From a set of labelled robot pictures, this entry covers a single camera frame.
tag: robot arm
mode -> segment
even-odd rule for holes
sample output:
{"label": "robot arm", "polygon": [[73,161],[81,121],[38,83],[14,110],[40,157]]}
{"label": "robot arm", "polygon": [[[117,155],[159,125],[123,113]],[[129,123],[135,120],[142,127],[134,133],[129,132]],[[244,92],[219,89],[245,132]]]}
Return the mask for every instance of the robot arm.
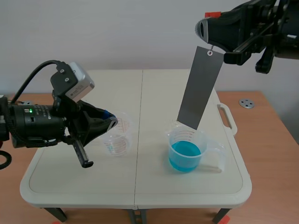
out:
{"label": "robot arm", "polygon": [[[57,72],[51,77],[53,105],[17,105],[21,95],[32,78],[45,66],[57,65]],[[84,146],[96,137],[117,125],[117,118],[106,110],[96,108],[80,100],[94,88],[94,82],[77,64],[47,61],[38,66],[16,93],[11,103],[6,97],[0,98],[0,147],[9,140],[15,148],[49,147],[64,142],[73,145],[82,167],[93,165]],[[70,135],[65,135],[68,128]],[[0,169],[7,167],[11,156],[0,151],[7,161]]]}
{"label": "robot arm", "polygon": [[251,0],[229,12],[206,13],[196,25],[205,42],[226,51],[224,62],[243,65],[264,49],[256,71],[269,73],[273,57],[299,59],[299,0]]}

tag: black cable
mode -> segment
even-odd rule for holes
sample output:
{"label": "black cable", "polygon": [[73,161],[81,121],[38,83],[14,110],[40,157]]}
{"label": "black cable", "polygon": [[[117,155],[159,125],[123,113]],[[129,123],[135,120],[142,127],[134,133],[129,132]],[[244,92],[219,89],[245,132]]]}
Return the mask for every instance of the black cable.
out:
{"label": "black cable", "polygon": [[0,169],[4,169],[10,165],[12,157],[9,153],[7,153],[5,151],[1,151],[1,150],[0,150],[0,155],[4,156],[6,158],[6,161],[4,163],[0,164]]}
{"label": "black cable", "polygon": [[30,81],[33,79],[33,77],[40,71],[42,70],[44,67],[50,65],[50,64],[56,64],[59,65],[60,61],[56,61],[56,60],[49,60],[46,62],[41,63],[36,69],[33,70],[33,72],[28,76],[28,78],[26,79],[26,81],[23,83],[23,85],[20,87],[20,89],[17,91],[17,93],[15,94],[14,98],[10,101],[11,104],[14,104],[15,101],[19,98],[19,96],[22,94],[22,92],[24,91],[24,89],[27,87],[27,85],[30,83]]}

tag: measuring cup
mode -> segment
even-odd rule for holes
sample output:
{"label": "measuring cup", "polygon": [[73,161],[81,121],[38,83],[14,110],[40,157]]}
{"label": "measuring cup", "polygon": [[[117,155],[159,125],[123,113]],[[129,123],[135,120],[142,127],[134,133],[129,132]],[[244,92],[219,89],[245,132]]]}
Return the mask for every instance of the measuring cup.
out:
{"label": "measuring cup", "polygon": [[225,167],[225,148],[222,144],[208,138],[203,131],[196,131],[187,126],[179,126],[168,135],[169,162],[177,170],[190,172],[208,152],[219,155],[219,169]]}
{"label": "measuring cup", "polygon": [[132,121],[124,112],[112,112],[118,124],[100,136],[111,155],[120,156],[127,153],[132,145]]}

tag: gray paper strip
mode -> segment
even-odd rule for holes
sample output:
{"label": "gray paper strip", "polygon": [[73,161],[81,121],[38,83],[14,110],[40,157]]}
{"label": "gray paper strip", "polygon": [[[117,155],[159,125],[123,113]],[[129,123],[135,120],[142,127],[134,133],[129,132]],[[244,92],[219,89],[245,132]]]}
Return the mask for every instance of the gray paper strip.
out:
{"label": "gray paper strip", "polygon": [[178,121],[197,129],[223,63],[223,54],[197,47]]}

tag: blue liquid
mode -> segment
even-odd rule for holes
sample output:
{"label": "blue liquid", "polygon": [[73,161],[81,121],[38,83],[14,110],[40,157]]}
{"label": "blue liquid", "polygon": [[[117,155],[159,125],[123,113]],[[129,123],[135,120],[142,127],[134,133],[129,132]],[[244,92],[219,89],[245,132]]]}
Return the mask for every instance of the blue liquid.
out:
{"label": "blue liquid", "polygon": [[[200,155],[199,148],[188,141],[178,141],[172,145],[172,148],[186,156],[197,156]],[[194,170],[199,163],[199,158],[185,158],[180,155],[173,155],[173,158],[169,157],[170,164],[177,170],[182,172],[190,172]]]}

